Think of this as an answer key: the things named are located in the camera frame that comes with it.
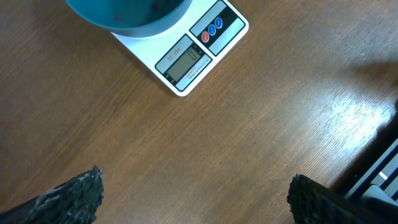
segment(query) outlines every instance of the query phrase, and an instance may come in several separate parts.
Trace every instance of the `digital scale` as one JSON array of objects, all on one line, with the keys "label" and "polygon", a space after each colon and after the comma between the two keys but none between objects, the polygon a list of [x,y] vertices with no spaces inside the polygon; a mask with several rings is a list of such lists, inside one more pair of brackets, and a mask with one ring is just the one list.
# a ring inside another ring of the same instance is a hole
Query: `digital scale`
[{"label": "digital scale", "polygon": [[227,0],[193,0],[161,34],[142,39],[112,34],[176,95],[187,96],[248,29]]}]

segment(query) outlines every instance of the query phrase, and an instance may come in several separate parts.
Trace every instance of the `display panel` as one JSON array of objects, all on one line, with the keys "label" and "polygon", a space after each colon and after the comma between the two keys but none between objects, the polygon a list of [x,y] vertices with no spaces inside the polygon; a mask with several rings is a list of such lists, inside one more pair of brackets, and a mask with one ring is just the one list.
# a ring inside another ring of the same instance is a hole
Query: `display panel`
[{"label": "display panel", "polygon": [[179,80],[200,58],[201,55],[192,47],[189,47],[174,65],[169,68],[167,74],[174,80]]}]

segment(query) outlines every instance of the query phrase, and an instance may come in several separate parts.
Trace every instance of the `blue button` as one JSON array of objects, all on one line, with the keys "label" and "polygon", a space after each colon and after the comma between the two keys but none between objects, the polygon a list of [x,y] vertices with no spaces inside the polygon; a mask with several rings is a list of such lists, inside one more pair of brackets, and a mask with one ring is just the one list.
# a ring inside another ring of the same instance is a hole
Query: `blue button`
[{"label": "blue button", "polygon": [[223,20],[220,17],[217,17],[215,24],[217,29],[220,29],[223,26]]},{"label": "blue button", "polygon": [[216,34],[216,27],[213,24],[209,26],[209,34],[210,35]]}]

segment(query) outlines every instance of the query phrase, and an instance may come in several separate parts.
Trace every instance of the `wood grain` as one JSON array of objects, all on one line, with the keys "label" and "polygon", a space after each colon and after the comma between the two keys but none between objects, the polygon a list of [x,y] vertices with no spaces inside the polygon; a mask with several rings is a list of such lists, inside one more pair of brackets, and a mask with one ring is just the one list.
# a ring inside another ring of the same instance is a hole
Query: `wood grain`
[{"label": "wood grain", "polygon": [[393,0],[232,0],[251,28],[186,98],[63,1],[0,0],[0,212],[94,164],[96,223],[293,223],[394,116]]}]

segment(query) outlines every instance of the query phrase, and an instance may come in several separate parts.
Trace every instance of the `table top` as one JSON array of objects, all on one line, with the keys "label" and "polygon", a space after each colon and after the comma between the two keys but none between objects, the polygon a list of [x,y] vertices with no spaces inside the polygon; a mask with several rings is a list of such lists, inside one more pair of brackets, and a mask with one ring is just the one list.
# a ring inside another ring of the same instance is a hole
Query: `table top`
[{"label": "table top", "polygon": [[96,223],[293,223],[395,114],[393,0],[231,0],[251,28],[186,98],[63,1],[0,2],[0,211],[93,167]]}]

